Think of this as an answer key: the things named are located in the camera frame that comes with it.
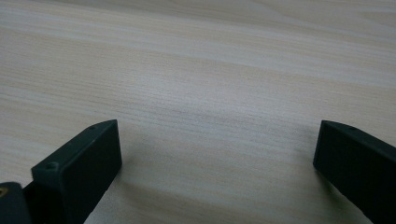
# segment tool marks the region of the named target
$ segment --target textured black surface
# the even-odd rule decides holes
[[[323,120],[314,166],[374,223],[396,223],[396,148]]]
[[[32,168],[30,191],[44,204],[34,222],[83,223],[120,167],[117,121],[87,128]]]
[[[31,223],[23,191],[18,183],[0,184],[0,223]]]

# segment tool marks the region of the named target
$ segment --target black clamp jaw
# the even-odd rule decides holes
[[[34,166],[24,189],[0,184],[0,223],[83,223],[121,165],[117,121],[92,125]]]
[[[373,223],[396,223],[396,147],[323,120],[314,166]]]

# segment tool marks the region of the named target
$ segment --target light wood surface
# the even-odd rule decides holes
[[[3,0],[0,182],[117,119],[86,223],[370,223],[312,160],[322,119],[396,145],[395,73],[392,0]]]

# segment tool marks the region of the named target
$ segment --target wooden table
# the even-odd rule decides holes
[[[108,119],[86,223],[370,223],[312,160],[322,119],[396,145],[396,3],[2,0],[0,182]]]

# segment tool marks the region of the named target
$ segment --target screw hole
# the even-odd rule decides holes
[[[46,170],[55,170],[56,168],[58,168],[58,162],[56,161],[49,162],[46,165]]]
[[[6,195],[8,192],[8,188],[0,188],[0,198]]]

